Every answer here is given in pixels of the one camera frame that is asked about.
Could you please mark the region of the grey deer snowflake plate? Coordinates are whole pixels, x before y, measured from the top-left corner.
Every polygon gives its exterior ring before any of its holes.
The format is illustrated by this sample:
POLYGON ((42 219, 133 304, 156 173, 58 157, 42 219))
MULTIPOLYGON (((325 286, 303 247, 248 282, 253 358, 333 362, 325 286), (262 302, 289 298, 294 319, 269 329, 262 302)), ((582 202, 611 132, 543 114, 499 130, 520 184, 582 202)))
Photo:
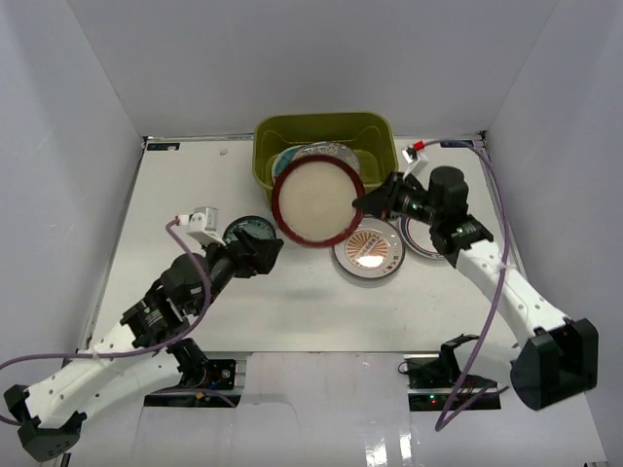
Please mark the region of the grey deer snowflake plate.
POLYGON ((299 149, 292 158, 293 162, 311 156, 327 156, 346 163, 358 175, 361 174, 361 163, 358 156, 348 146, 339 142, 316 142, 299 149))

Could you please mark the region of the beige plate dark red rim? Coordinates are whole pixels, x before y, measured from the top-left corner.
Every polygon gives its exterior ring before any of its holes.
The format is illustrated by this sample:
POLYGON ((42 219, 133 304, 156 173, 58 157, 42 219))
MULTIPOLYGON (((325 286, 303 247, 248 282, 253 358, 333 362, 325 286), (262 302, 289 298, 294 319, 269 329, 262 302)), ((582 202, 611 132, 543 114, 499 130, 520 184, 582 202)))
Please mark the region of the beige plate dark red rim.
POLYGON ((292 162, 281 172, 271 208, 289 239, 327 248, 344 241, 359 226, 363 214, 352 203, 364 194, 359 175, 345 162, 312 156, 292 162))

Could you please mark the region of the teal scalloped plate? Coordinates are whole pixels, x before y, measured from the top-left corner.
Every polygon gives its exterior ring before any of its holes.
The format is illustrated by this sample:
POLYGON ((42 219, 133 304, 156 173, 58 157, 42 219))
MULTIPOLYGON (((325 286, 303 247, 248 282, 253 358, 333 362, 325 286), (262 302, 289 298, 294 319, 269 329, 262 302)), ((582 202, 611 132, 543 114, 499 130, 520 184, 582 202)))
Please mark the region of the teal scalloped plate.
POLYGON ((281 172, 291 163, 292 159, 301 148, 302 145, 288 147, 275 157, 271 171, 273 182, 278 179, 281 172))

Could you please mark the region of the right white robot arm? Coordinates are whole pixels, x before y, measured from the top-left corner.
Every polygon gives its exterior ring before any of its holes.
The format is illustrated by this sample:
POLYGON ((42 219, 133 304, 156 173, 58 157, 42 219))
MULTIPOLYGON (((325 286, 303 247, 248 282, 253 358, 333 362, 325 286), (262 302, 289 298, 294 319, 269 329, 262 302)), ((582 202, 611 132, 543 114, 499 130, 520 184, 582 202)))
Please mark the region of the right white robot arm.
POLYGON ((428 225, 434 248, 490 301, 517 343, 503 349, 483 335, 444 342, 431 367, 453 388, 474 375, 511 387, 534 411, 596 387, 599 333, 547 302, 503 261, 493 234, 468 212, 468 186, 454 167, 432 170, 423 188, 413 176, 391 173, 353 207, 382 220, 397 214, 428 225))

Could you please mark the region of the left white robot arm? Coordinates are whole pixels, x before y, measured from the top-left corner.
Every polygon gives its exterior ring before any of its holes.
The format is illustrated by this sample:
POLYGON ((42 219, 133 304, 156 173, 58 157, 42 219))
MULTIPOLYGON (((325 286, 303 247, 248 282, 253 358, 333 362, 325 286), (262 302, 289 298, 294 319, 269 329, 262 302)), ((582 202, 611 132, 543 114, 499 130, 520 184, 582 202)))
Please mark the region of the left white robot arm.
POLYGON ((204 254, 186 251, 99 342, 42 381, 7 389, 24 450, 47 462, 72 449, 83 426, 108 409, 172 386, 200 386, 210 363, 190 333, 232 279, 270 273, 282 247, 278 238, 237 231, 204 254))

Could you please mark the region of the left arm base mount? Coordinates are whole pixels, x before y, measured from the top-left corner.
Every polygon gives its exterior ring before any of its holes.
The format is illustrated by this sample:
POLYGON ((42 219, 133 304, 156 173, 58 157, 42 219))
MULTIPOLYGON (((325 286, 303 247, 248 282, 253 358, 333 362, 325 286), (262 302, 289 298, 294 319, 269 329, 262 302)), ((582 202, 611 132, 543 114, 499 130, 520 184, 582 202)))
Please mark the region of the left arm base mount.
POLYGON ((176 386, 144 397, 146 408, 234 409, 238 406, 243 376, 235 359, 210 359, 203 373, 183 377, 176 386))

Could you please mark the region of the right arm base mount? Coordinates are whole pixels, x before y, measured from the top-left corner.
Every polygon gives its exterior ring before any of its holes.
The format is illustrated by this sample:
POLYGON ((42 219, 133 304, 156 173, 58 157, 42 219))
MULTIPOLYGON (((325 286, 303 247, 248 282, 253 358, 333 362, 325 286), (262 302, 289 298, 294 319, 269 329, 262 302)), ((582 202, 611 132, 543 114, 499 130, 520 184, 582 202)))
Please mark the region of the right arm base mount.
MULTIPOLYGON (((438 362, 437 354, 407 356, 397 367, 397 372, 408 380, 408 402, 411 413, 439 413, 449 398, 454 383, 449 380, 438 362)), ((487 392, 469 411, 498 411, 501 409, 501 388, 488 379, 468 375, 457 396, 452 400, 451 410, 457 409, 481 389, 487 392)))

